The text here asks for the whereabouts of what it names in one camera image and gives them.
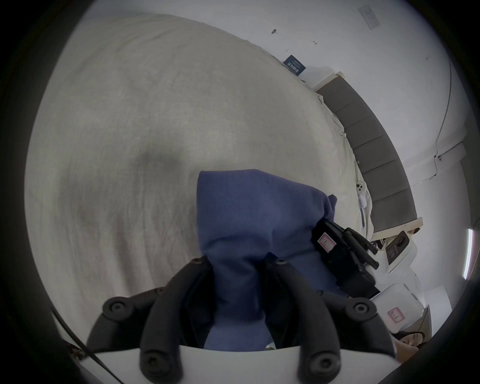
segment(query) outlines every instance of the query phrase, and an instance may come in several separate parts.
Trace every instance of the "folded blue fabric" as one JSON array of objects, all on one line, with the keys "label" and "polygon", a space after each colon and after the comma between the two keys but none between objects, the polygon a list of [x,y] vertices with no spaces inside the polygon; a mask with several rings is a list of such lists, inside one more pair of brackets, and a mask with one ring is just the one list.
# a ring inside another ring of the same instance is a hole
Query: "folded blue fabric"
[{"label": "folded blue fabric", "polygon": [[269,252],[288,260],[314,289],[343,294],[311,243],[322,218],[334,218],[336,197],[255,169],[200,172],[197,231],[213,266],[217,311],[205,349],[264,350],[256,265]]}]

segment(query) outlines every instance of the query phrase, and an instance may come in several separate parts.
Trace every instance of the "pink label sticker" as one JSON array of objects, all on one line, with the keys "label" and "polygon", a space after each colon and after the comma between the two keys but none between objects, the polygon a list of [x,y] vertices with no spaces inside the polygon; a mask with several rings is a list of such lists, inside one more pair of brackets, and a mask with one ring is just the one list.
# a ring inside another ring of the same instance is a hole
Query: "pink label sticker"
[{"label": "pink label sticker", "polygon": [[328,236],[325,232],[318,239],[318,243],[322,246],[324,250],[327,251],[327,253],[329,253],[333,249],[333,247],[336,246],[336,242],[334,242],[334,240],[330,236]]},{"label": "pink label sticker", "polygon": [[399,308],[393,308],[391,311],[388,311],[388,316],[390,316],[395,324],[405,320],[405,316]]}]

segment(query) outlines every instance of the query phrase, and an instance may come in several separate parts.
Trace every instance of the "wall socket panel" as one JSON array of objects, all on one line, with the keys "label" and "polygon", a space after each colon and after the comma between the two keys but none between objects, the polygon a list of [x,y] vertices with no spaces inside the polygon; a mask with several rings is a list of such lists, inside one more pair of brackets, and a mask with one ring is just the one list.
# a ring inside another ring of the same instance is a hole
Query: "wall socket panel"
[{"label": "wall socket panel", "polygon": [[363,7],[360,7],[359,12],[363,16],[363,19],[370,29],[374,29],[380,25],[380,22],[370,8],[370,5],[364,5]]}]

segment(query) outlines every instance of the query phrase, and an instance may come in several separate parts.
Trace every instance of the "gray headboard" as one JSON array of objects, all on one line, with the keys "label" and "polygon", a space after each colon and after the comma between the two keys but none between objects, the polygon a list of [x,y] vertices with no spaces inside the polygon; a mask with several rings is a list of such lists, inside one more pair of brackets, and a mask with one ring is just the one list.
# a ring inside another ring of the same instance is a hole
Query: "gray headboard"
[{"label": "gray headboard", "polygon": [[380,122],[341,76],[317,91],[336,114],[372,197],[375,232],[417,218],[412,191],[396,150]]}]

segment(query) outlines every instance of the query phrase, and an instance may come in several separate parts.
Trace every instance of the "dark hair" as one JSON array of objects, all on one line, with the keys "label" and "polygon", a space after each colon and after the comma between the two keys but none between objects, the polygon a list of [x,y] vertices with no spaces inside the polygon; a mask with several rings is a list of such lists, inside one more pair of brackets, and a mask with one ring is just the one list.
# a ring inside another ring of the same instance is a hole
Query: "dark hair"
[{"label": "dark hair", "polygon": [[403,339],[405,336],[414,335],[415,333],[419,333],[423,336],[423,338],[425,338],[425,334],[421,331],[412,331],[412,332],[400,331],[398,333],[395,333],[393,337],[396,338],[397,340],[400,340],[400,339]]}]

